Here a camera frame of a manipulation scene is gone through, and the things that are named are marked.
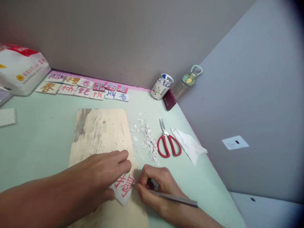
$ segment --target pen holder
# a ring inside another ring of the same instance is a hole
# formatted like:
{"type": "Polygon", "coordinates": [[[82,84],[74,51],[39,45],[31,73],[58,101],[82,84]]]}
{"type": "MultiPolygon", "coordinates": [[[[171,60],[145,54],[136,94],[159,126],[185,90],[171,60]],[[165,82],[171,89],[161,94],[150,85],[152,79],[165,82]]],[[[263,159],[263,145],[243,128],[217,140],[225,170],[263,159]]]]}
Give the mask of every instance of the pen holder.
{"type": "Polygon", "coordinates": [[[171,76],[161,74],[161,77],[156,81],[153,89],[151,90],[151,96],[156,100],[161,100],[173,83],[174,79],[171,76]]]}

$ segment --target scissors handle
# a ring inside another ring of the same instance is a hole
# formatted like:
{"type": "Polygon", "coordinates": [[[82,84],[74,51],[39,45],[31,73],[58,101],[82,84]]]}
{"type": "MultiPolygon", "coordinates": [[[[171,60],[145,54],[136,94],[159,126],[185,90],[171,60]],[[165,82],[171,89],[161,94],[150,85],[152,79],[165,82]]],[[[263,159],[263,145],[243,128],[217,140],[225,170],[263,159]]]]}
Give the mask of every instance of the scissors handle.
{"type": "Polygon", "coordinates": [[[159,139],[158,139],[158,141],[157,141],[157,149],[158,149],[159,155],[162,156],[163,158],[168,158],[168,157],[170,157],[170,153],[169,153],[169,151],[168,151],[168,147],[167,147],[167,144],[166,144],[166,138],[165,138],[164,135],[162,135],[162,136],[159,137],[159,139]],[[159,149],[159,141],[160,141],[161,139],[162,139],[162,142],[164,143],[164,146],[165,146],[165,149],[166,149],[166,155],[163,155],[163,154],[161,153],[161,150],[159,149]]]}
{"type": "MultiPolygon", "coordinates": [[[[171,149],[172,149],[172,153],[175,157],[179,156],[181,154],[181,146],[180,144],[178,143],[178,141],[172,137],[171,135],[168,135],[168,139],[169,139],[169,142],[170,142],[170,145],[171,145],[171,149]],[[174,148],[174,145],[173,145],[173,142],[172,142],[172,139],[176,142],[176,144],[178,145],[178,148],[179,148],[179,153],[177,154],[175,152],[175,148],[174,148]]],[[[164,135],[160,136],[159,139],[158,139],[158,142],[157,142],[157,149],[158,149],[158,153],[160,156],[162,156],[163,158],[168,158],[170,157],[170,153],[169,153],[169,150],[168,150],[168,147],[167,147],[167,143],[166,143],[166,138],[164,135]],[[159,149],[159,141],[162,139],[162,142],[165,146],[165,149],[166,149],[166,155],[162,154],[161,153],[161,150],[159,149]]]]}
{"type": "Polygon", "coordinates": [[[169,139],[169,142],[170,142],[170,145],[171,145],[171,148],[172,148],[172,153],[175,157],[179,156],[181,154],[181,146],[180,144],[178,143],[178,141],[172,137],[171,135],[168,135],[168,139],[169,139]],[[178,145],[178,148],[179,148],[179,153],[177,154],[175,152],[175,148],[174,148],[174,145],[173,145],[173,142],[172,142],[172,139],[176,142],[176,144],[178,145]]]}

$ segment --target red scissors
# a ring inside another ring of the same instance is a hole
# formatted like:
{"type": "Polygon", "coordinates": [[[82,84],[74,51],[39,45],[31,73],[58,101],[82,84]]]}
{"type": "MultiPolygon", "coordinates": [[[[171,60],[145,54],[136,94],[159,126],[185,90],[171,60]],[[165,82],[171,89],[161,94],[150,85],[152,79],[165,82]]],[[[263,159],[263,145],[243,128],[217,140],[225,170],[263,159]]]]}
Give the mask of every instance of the red scissors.
{"type": "Polygon", "coordinates": [[[168,158],[170,157],[170,153],[168,151],[168,147],[167,147],[167,144],[166,144],[166,138],[164,135],[167,135],[168,136],[168,139],[169,139],[169,142],[170,142],[170,145],[171,145],[171,149],[172,149],[172,153],[175,157],[179,156],[181,154],[181,146],[180,144],[178,143],[178,141],[172,137],[171,135],[169,135],[168,132],[166,132],[166,128],[165,128],[165,124],[164,124],[164,121],[159,119],[159,123],[161,124],[161,128],[162,128],[162,132],[163,134],[159,137],[158,139],[158,142],[157,142],[157,149],[158,149],[158,153],[160,154],[160,156],[164,157],[164,158],[168,158]],[[159,142],[160,140],[162,139],[162,142],[164,143],[164,146],[165,146],[165,149],[166,149],[166,155],[163,155],[159,149],[159,142]],[[175,153],[175,148],[174,148],[174,145],[173,145],[173,142],[172,142],[172,139],[177,143],[178,147],[179,147],[179,152],[178,153],[175,153]]]}

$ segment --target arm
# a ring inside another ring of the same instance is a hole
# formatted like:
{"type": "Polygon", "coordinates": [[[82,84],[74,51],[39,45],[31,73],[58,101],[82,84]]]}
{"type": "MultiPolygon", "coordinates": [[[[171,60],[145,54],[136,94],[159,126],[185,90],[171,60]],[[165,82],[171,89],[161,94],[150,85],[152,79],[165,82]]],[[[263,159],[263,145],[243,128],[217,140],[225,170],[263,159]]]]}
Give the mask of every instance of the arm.
{"type": "Polygon", "coordinates": [[[182,192],[167,168],[156,168],[149,165],[143,167],[139,183],[136,185],[140,199],[167,222],[184,228],[223,228],[202,209],[173,202],[151,193],[147,189],[151,188],[151,178],[158,183],[158,191],[188,197],[182,192]]]}
{"type": "Polygon", "coordinates": [[[108,187],[131,169],[128,152],[91,155],[63,172],[0,193],[3,227],[66,227],[115,199],[108,187]]]}

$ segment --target white bag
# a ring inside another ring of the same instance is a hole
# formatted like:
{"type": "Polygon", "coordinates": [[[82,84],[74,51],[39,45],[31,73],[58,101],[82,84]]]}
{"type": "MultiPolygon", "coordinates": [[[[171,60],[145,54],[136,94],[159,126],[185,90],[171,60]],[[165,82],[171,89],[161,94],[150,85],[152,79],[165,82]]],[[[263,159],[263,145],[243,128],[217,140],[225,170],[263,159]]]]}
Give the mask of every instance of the white bag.
{"type": "Polygon", "coordinates": [[[14,44],[0,46],[0,90],[28,96],[50,70],[37,51],[14,44]]]}

